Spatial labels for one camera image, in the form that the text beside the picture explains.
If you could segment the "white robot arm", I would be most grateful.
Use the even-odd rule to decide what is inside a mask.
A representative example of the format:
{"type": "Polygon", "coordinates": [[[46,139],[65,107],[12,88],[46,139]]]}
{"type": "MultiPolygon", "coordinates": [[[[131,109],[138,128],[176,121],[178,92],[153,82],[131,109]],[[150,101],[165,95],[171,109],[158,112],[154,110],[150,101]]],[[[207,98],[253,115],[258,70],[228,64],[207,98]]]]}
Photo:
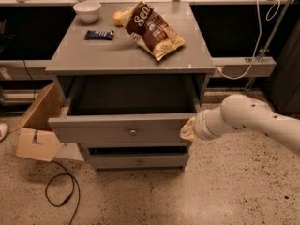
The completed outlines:
{"type": "Polygon", "coordinates": [[[258,99],[236,94],[219,107],[198,112],[181,128],[180,137],[191,142],[211,141],[245,129],[256,131],[300,155],[300,121],[273,112],[258,99]]]}

